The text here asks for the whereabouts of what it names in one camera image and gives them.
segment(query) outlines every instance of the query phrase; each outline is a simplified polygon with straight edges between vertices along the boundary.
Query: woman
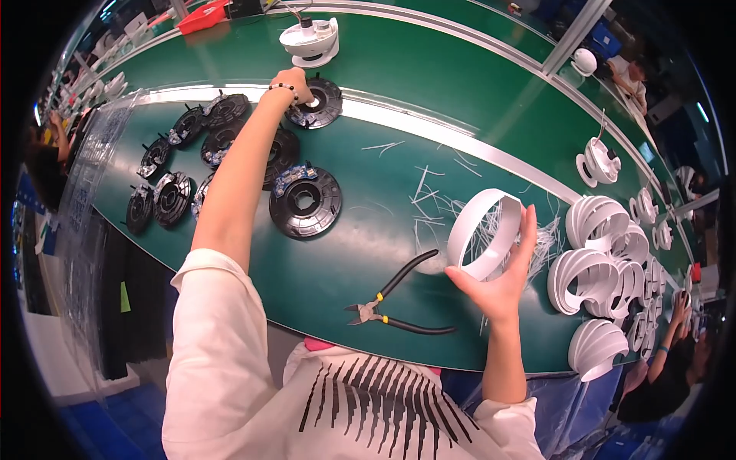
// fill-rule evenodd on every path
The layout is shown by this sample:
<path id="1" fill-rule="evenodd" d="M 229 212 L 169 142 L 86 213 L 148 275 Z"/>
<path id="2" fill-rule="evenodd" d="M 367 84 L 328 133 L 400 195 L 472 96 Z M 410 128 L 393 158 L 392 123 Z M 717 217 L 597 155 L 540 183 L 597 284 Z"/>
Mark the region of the woman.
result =
<path id="1" fill-rule="evenodd" d="M 643 382 L 623 397 L 617 414 L 621 422 L 653 422 L 672 414 L 687 399 L 690 387 L 707 375 L 715 337 L 702 333 L 697 342 L 689 337 L 687 325 L 681 324 L 690 313 L 685 300 L 684 295 L 677 300 Z"/>
<path id="2" fill-rule="evenodd" d="M 36 129 L 30 127 L 26 140 L 24 163 L 31 177 L 33 188 L 38 194 L 38 199 L 51 212 L 56 213 L 59 211 L 61 196 L 66 186 L 63 164 L 69 156 L 69 142 L 59 114 L 52 111 L 49 121 L 57 146 L 53 147 L 41 142 Z"/>
<path id="3" fill-rule="evenodd" d="M 162 430 L 168 458 L 541 459 L 518 312 L 537 243 L 534 206 L 524 210 L 520 245 L 498 279 L 481 283 L 445 269 L 490 323 L 474 420 L 429 368 L 342 347 L 299 344 L 283 388 L 275 388 L 266 314 L 247 275 L 251 236 L 279 121 L 290 104 L 314 97 L 296 67 L 279 72 L 271 88 L 217 169 L 191 252 L 171 281 L 180 296 Z"/>

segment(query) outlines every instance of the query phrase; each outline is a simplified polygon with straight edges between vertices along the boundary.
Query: bracelet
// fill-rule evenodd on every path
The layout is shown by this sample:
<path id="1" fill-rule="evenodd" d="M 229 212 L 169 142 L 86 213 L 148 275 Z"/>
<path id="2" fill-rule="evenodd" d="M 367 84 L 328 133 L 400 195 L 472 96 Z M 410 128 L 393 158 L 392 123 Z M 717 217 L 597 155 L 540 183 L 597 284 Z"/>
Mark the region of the bracelet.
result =
<path id="1" fill-rule="evenodd" d="M 284 83 L 279 83 L 278 85 L 269 85 L 268 90 L 272 90 L 273 88 L 288 88 L 291 90 L 292 93 L 294 93 L 294 100 L 291 101 L 291 105 L 295 105 L 297 101 L 299 100 L 299 94 L 297 94 L 297 90 L 294 89 L 291 85 L 286 85 Z"/>

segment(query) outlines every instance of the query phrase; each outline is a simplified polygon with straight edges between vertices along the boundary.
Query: circuit board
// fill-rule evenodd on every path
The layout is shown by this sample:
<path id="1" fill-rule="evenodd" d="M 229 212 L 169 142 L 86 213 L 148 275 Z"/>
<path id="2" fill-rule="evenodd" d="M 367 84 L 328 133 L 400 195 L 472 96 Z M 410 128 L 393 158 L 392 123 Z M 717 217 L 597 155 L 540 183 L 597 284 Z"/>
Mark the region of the circuit board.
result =
<path id="1" fill-rule="evenodd" d="M 286 189 L 289 188 L 289 185 L 295 180 L 315 179 L 316 177 L 317 172 L 309 162 L 304 165 L 292 166 L 276 177 L 276 180 L 274 181 L 274 195 L 277 198 L 281 198 L 286 193 Z"/>

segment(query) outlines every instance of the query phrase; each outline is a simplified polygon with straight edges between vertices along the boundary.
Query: hair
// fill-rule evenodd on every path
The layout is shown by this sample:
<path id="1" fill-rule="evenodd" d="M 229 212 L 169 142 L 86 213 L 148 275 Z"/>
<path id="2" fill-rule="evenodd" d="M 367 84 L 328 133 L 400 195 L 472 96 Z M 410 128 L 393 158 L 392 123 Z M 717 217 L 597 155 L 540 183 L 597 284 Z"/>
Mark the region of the hair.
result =
<path id="1" fill-rule="evenodd" d="M 46 186 L 39 173 L 43 168 L 40 159 L 40 151 L 44 148 L 44 144 L 40 140 L 42 133 L 43 130 L 40 127 L 28 127 L 25 135 L 23 162 L 26 164 L 28 176 L 31 179 L 33 188 L 36 190 L 39 201 L 51 212 L 56 213 L 59 211 L 57 209 L 57 200 L 54 200 L 52 191 Z"/>
<path id="2" fill-rule="evenodd" d="M 702 177 L 703 178 L 703 184 L 702 185 L 707 185 L 708 184 L 708 173 L 706 173 L 705 171 L 697 171 L 696 170 L 695 171 L 695 174 L 693 175 L 693 179 L 697 179 L 698 177 Z"/>
<path id="3" fill-rule="evenodd" d="M 639 71 L 642 73 L 642 75 L 644 76 L 643 81 L 646 81 L 646 72 L 644 71 L 644 66 L 642 66 L 639 60 L 633 59 L 629 62 L 629 65 L 636 66 L 639 69 Z"/>
<path id="4" fill-rule="evenodd" d="M 698 383 L 704 382 L 713 373 L 715 366 L 715 345 L 718 340 L 718 331 L 714 327 L 706 327 L 705 345 L 708 346 L 708 359 L 705 361 L 705 370 L 703 375 L 698 379 Z"/>

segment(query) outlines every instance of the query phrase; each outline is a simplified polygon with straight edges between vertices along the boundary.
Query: diagonal cutting pliers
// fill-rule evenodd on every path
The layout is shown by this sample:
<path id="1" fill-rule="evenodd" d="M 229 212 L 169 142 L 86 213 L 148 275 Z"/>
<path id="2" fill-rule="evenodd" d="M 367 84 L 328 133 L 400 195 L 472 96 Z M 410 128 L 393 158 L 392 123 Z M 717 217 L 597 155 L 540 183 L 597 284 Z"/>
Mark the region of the diagonal cutting pliers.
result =
<path id="1" fill-rule="evenodd" d="M 422 326 L 413 325 L 409 322 L 401 321 L 399 319 L 390 318 L 386 315 L 382 315 L 378 313 L 378 304 L 383 302 L 383 300 L 386 298 L 386 296 L 389 295 L 389 293 L 393 290 L 393 288 L 396 287 L 396 285 L 411 271 L 414 269 L 415 266 L 419 265 L 423 261 L 426 261 L 429 258 L 434 257 L 435 255 L 439 254 L 438 250 L 431 250 L 427 251 L 424 254 L 420 254 L 414 259 L 411 260 L 411 262 L 407 263 L 399 272 L 389 281 L 386 286 L 381 289 L 378 294 L 375 295 L 375 299 L 371 302 L 368 302 L 367 304 L 353 304 L 345 307 L 345 310 L 348 311 L 357 311 L 358 312 L 358 318 L 355 318 L 353 321 L 349 322 L 348 325 L 359 325 L 362 324 L 370 319 L 374 319 L 376 321 L 381 321 L 389 326 L 394 326 L 395 328 L 404 329 L 409 332 L 417 333 L 417 334 L 425 334 L 429 336 L 438 336 L 441 334 L 447 334 L 451 332 L 455 332 L 457 330 L 456 327 L 450 326 L 448 328 L 424 328 Z"/>

